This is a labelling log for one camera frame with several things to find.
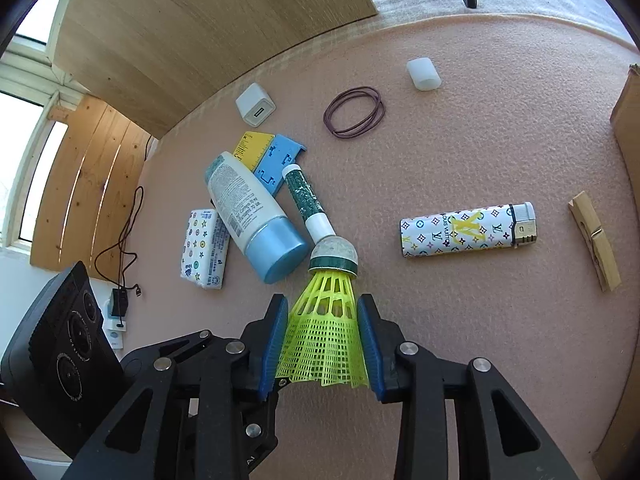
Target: white wall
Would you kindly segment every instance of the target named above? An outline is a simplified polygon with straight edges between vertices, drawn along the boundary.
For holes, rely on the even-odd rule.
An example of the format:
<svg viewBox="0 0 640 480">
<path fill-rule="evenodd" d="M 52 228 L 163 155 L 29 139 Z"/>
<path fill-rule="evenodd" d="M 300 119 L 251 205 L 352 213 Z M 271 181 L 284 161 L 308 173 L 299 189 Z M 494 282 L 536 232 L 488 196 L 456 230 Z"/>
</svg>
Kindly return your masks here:
<svg viewBox="0 0 640 480">
<path fill-rule="evenodd" d="M 26 254 L 0 248 L 0 356 L 31 302 L 55 275 L 50 270 L 30 266 Z M 94 279 L 91 279 L 91 285 L 98 304 L 102 306 L 113 285 Z"/>
</svg>

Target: white tissue pack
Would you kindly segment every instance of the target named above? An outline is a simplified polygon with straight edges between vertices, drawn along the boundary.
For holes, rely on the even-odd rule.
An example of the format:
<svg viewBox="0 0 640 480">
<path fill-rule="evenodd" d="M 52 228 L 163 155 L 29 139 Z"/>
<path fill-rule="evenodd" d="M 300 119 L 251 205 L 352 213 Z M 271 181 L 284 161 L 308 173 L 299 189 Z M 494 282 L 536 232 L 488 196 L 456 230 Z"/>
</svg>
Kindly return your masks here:
<svg viewBox="0 0 640 480">
<path fill-rule="evenodd" d="M 229 232 L 215 209 L 191 211 L 180 276 L 202 288 L 222 288 L 228 247 Z"/>
</svg>

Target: pink carpet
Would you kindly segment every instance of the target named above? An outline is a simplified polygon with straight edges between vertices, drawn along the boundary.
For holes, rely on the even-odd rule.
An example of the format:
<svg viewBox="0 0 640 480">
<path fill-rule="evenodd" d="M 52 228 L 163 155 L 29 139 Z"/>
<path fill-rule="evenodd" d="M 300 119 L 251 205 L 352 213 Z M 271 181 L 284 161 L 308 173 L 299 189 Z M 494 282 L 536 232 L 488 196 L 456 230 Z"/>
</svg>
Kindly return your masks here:
<svg viewBox="0 0 640 480">
<path fill-rule="evenodd" d="M 404 65 L 421 56 L 433 59 L 440 89 L 412 86 Z M 257 78 L 277 106 L 258 129 L 308 147 L 299 163 L 360 256 L 356 294 L 373 294 L 383 317 L 441 358 L 494 362 L 583 480 L 597 478 L 590 453 L 616 409 L 638 334 L 638 219 L 608 119 L 639 59 L 567 23 L 475 15 L 368 34 Z M 322 113 L 359 85 L 380 90 L 386 117 L 362 137 L 335 139 Z M 187 215 L 209 205 L 204 169 L 250 129 L 236 96 L 209 100 L 145 166 L 145 204 L 129 243 L 140 260 L 127 277 L 143 295 L 131 300 L 127 350 L 204 328 L 238 336 L 271 294 L 292 304 L 306 285 L 304 266 L 263 285 L 235 245 L 222 290 L 179 277 Z M 365 100 L 347 105 L 336 123 L 368 109 Z M 620 267 L 614 293 L 600 291 L 567 208 L 583 189 Z M 533 246 L 401 256 L 401 218 L 525 200 L 538 218 Z M 306 235 L 286 189 L 278 201 Z M 399 414 L 364 388 L 289 386 L 278 408 L 280 445 L 252 478 L 392 478 Z"/>
</svg>

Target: brown rubber band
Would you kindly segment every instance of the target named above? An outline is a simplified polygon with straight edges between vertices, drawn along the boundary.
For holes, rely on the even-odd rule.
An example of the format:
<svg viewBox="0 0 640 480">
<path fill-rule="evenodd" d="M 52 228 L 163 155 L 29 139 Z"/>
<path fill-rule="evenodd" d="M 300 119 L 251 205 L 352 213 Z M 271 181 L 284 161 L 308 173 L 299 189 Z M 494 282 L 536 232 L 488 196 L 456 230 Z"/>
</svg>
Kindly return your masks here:
<svg viewBox="0 0 640 480">
<path fill-rule="evenodd" d="M 344 130 L 336 130 L 331 122 L 332 115 L 338 108 L 345 104 L 345 102 L 357 97 L 368 97 L 370 99 L 373 99 L 373 110 L 358 124 L 354 124 L 353 126 L 345 128 Z M 357 86 L 356 88 L 350 88 L 348 90 L 345 90 L 341 94 L 338 94 L 324 111 L 322 120 L 324 121 L 324 125 L 332 133 L 332 135 L 338 137 L 338 139 L 353 139 L 353 137 L 360 136 L 375 127 L 382 120 L 382 117 L 385 116 L 385 112 L 386 108 L 384 103 L 382 102 L 382 97 L 380 97 L 380 92 L 378 92 L 371 86 Z"/>
</svg>

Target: yellow ruler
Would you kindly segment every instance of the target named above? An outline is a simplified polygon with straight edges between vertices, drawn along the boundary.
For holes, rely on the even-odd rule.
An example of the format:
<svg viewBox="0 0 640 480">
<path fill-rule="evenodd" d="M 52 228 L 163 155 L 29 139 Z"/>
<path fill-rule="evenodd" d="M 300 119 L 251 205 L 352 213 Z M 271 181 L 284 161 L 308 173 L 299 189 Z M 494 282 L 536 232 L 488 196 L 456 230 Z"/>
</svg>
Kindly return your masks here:
<svg viewBox="0 0 640 480">
<path fill-rule="evenodd" d="M 234 150 L 234 157 L 254 171 L 275 135 L 245 132 Z"/>
</svg>

